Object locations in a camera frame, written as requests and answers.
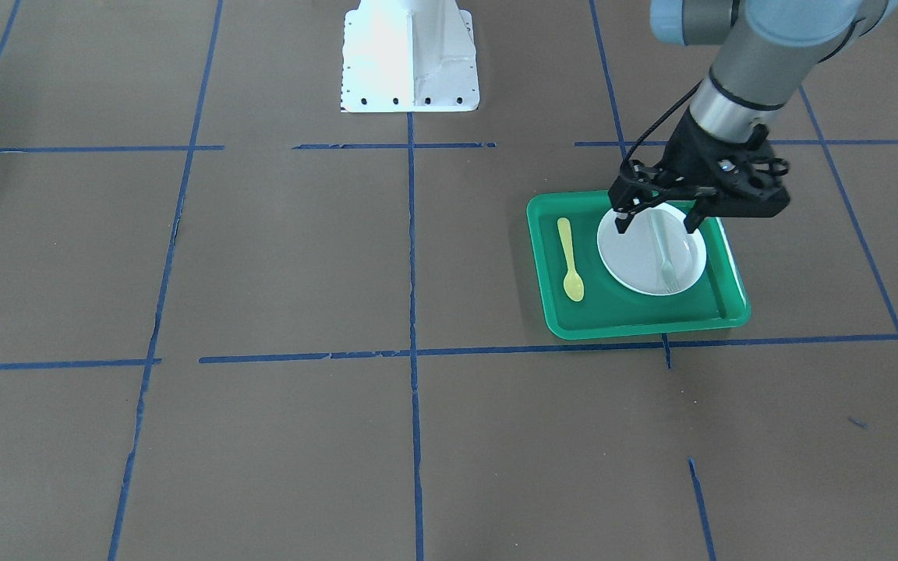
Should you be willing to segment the working silver robot arm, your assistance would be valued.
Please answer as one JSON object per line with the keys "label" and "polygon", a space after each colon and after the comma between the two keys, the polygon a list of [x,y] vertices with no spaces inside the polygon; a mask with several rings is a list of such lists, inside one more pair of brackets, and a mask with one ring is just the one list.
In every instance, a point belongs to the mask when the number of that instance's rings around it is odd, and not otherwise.
{"label": "working silver robot arm", "polygon": [[652,1],[660,42],[719,48],[678,101],[683,117],[658,164],[627,153],[608,196],[619,233],[645,210],[691,203],[684,230],[709,217],[769,219],[790,203],[787,160],[769,129],[816,65],[873,31],[895,1]]}

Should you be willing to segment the working black gripper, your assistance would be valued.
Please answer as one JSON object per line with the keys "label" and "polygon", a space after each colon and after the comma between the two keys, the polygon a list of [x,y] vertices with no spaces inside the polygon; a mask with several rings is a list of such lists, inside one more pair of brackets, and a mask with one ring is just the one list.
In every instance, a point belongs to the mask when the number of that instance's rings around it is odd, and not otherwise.
{"label": "working black gripper", "polygon": [[716,162],[744,155],[769,156],[769,128],[757,124],[744,143],[726,143],[709,135],[687,113],[671,134],[662,159],[652,167],[639,160],[624,161],[608,192],[614,226],[626,234],[639,210],[666,201],[694,201],[684,228],[695,233],[716,210]]}

